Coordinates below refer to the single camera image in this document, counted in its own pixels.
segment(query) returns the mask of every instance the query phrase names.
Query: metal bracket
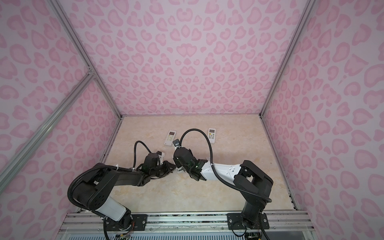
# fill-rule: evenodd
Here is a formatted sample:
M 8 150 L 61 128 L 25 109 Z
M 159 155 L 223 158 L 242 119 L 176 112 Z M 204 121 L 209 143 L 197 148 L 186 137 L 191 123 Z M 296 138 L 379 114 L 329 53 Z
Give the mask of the metal bracket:
M 227 214 L 227 222 L 228 222 L 228 229 L 229 230 L 241 230 L 244 229 L 244 226 L 242 224 L 242 214 Z M 262 226 L 264 229 L 269 229 L 269 223 L 268 218 L 266 217 L 266 214 L 262 214 Z
M 133 231 L 144 231 L 145 226 L 147 225 L 147 214 L 132 214 L 132 220 L 135 222 L 135 226 L 133 228 Z M 119 228 L 109 223 L 107 224 L 107 231 L 120 231 Z

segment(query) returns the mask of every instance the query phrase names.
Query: pink leopard print wallpaper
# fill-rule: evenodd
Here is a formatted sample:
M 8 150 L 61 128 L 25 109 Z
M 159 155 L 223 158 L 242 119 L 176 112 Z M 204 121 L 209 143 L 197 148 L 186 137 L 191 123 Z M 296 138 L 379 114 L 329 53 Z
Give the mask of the pink leopard print wallpaper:
M 44 0 L 0 3 L 0 172 L 86 69 Z
M 384 1 L 320 1 L 266 122 L 320 240 L 384 239 Z
M 0 195 L 1 239 L 54 239 L 76 209 L 67 198 L 69 184 L 100 160 L 116 121 L 91 82 Z
M 60 1 L 123 114 L 259 113 L 306 0 Z

